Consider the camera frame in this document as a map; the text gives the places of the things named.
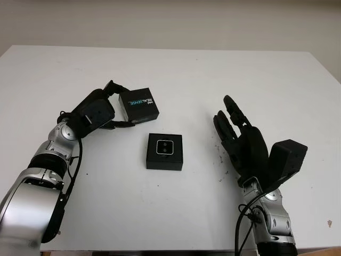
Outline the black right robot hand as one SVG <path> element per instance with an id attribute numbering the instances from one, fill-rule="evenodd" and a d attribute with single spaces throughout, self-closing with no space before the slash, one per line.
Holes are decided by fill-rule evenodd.
<path id="1" fill-rule="evenodd" d="M 227 151 L 235 171 L 240 175 L 238 186 L 267 169 L 269 153 L 260 130 L 252 126 L 235 101 L 223 99 L 230 117 L 221 110 L 213 118 L 221 144 Z"/>

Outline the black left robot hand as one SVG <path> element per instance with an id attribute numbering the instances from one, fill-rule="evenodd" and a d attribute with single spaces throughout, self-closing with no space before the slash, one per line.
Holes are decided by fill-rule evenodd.
<path id="1" fill-rule="evenodd" d="M 84 138 L 97 129 L 134 127 L 129 121 L 114 121 L 115 110 L 109 101 L 113 94 L 127 92 L 128 89 L 109 81 L 104 89 L 92 91 L 73 111 L 61 114 L 58 118 L 67 120 L 67 126 L 77 138 Z"/>

